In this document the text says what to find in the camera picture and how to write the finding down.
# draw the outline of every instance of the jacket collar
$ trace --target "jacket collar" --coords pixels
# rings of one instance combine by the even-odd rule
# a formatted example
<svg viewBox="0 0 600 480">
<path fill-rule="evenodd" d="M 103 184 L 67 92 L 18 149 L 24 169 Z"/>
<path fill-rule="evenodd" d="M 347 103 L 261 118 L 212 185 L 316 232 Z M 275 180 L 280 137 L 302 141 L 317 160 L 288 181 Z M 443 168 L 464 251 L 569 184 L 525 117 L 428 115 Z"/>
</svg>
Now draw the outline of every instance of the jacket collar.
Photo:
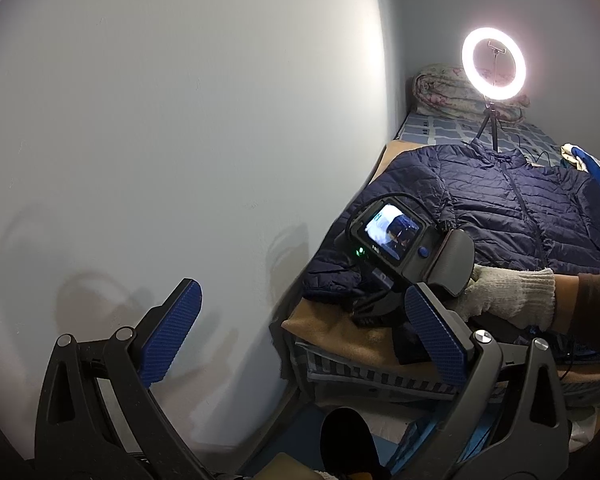
<svg viewBox="0 0 600 480">
<path fill-rule="evenodd" d="M 507 150 L 496 153 L 492 148 L 487 148 L 475 139 L 469 143 L 469 146 L 477 153 L 480 158 L 489 161 L 491 164 L 506 164 L 512 170 L 520 168 L 526 164 L 525 155 L 520 150 Z"/>
</svg>

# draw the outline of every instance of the work glove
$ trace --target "work glove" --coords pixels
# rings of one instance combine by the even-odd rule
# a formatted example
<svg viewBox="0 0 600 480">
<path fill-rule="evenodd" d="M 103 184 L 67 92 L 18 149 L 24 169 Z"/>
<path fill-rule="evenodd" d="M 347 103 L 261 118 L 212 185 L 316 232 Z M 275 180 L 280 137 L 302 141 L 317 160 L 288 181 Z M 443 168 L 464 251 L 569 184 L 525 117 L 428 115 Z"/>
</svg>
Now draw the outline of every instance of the work glove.
<svg viewBox="0 0 600 480">
<path fill-rule="evenodd" d="M 551 269 L 509 270 L 476 265 L 467 288 L 445 302 L 463 321 L 490 312 L 518 328 L 547 330 L 554 319 L 555 278 Z"/>
</svg>

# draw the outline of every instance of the white wall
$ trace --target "white wall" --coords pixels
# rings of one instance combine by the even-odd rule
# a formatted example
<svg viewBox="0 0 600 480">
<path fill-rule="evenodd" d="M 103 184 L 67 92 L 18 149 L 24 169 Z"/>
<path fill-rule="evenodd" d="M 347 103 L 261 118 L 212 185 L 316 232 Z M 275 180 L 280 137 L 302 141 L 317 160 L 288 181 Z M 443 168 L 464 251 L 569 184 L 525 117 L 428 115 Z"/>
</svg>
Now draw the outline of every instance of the white wall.
<svg viewBox="0 0 600 480">
<path fill-rule="evenodd" d="M 404 34 L 399 23 L 402 0 L 378 0 L 384 43 L 387 126 L 391 138 L 400 130 L 407 115 L 407 78 L 404 73 Z"/>
<path fill-rule="evenodd" d="M 600 0 L 397 1 L 405 77 L 429 63 L 460 64 L 471 30 L 500 28 L 525 55 L 528 119 L 600 157 Z"/>
<path fill-rule="evenodd" d="M 0 425 L 32 455 L 56 337 L 200 281 L 155 388 L 185 441 L 280 394 L 267 324 L 399 120 L 378 0 L 0 1 Z"/>
</svg>

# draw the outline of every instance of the ring light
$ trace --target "ring light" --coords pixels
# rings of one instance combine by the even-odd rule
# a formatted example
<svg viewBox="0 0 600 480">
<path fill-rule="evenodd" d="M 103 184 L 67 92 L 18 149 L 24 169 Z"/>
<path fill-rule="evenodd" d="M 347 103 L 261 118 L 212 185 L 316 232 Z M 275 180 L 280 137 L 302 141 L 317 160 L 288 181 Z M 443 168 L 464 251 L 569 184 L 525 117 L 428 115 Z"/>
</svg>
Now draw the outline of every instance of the ring light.
<svg viewBox="0 0 600 480">
<path fill-rule="evenodd" d="M 496 40 L 509 49 L 516 64 L 516 75 L 508 85 L 492 85 L 478 73 L 474 63 L 474 50 L 475 46 L 482 40 Z M 509 36 L 497 28 L 477 28 L 466 37 L 462 45 L 462 66 L 469 82 L 481 94 L 496 101 L 512 98 L 522 90 L 522 85 L 525 83 L 526 66 L 522 51 Z"/>
</svg>

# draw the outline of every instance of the tripod stand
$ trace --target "tripod stand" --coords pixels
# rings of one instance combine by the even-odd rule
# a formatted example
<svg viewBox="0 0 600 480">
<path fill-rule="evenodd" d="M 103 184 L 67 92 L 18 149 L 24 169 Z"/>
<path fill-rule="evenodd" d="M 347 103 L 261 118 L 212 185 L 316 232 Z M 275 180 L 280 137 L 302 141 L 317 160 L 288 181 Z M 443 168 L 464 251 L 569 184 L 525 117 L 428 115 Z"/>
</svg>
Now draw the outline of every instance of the tripod stand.
<svg viewBox="0 0 600 480">
<path fill-rule="evenodd" d="M 498 127 L 496 126 L 496 105 L 494 103 L 488 103 L 484 109 L 484 120 L 480 125 L 478 134 L 475 136 L 476 139 L 480 139 L 482 132 L 484 131 L 487 123 L 491 122 L 491 139 L 493 140 L 493 151 L 498 151 Z"/>
<path fill-rule="evenodd" d="M 498 63 L 498 54 L 506 54 L 506 48 L 498 48 L 491 41 L 489 42 L 489 48 L 493 50 L 493 85 L 496 85 L 496 67 Z M 493 141 L 493 151 L 498 151 L 498 127 L 496 126 L 496 105 L 493 101 L 486 103 L 486 108 L 484 109 L 484 120 L 478 130 L 478 134 L 475 136 L 476 139 L 480 139 L 482 132 L 484 131 L 487 123 L 491 123 L 491 139 Z"/>
</svg>

